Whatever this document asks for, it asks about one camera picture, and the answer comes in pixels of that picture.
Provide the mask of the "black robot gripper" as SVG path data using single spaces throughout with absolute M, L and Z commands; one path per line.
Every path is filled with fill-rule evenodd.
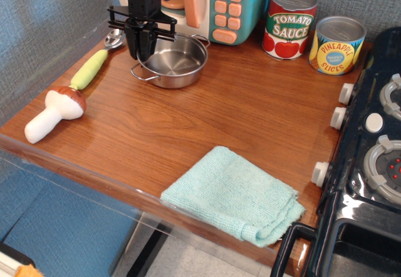
M 109 27 L 123 30 L 133 59 L 147 61 L 155 52 L 157 37 L 173 41 L 177 20 L 161 10 L 162 0 L 127 0 L 126 6 L 109 6 Z

